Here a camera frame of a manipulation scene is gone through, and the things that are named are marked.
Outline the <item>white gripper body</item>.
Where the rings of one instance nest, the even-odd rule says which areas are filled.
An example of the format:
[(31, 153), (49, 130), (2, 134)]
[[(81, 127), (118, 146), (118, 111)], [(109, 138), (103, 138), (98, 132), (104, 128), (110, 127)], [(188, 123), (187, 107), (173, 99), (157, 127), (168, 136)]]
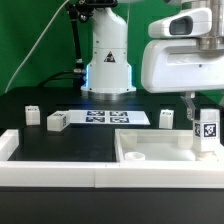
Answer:
[(153, 40), (143, 53), (141, 83), (151, 93), (224, 89), (224, 50), (201, 51), (196, 39)]

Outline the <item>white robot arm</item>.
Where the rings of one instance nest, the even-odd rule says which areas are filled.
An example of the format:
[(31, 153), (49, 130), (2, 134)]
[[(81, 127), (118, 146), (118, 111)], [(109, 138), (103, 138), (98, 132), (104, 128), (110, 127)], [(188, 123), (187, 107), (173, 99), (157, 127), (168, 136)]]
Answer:
[[(187, 117), (198, 114), (196, 91), (224, 89), (224, 0), (163, 0), (181, 11), (151, 23), (141, 67), (150, 93), (182, 92)], [(93, 56), (83, 91), (100, 99), (132, 92), (127, 63), (127, 24), (105, 5), (95, 3)]]

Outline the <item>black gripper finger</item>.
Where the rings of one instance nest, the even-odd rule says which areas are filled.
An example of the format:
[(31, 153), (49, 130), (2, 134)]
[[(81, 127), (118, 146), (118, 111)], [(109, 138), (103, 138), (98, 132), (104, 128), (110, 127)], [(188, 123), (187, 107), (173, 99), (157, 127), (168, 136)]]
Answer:
[(186, 106), (186, 115), (189, 120), (193, 120), (195, 118), (196, 107), (193, 102), (194, 98), (195, 98), (194, 92), (184, 92), (181, 96), (181, 99)]

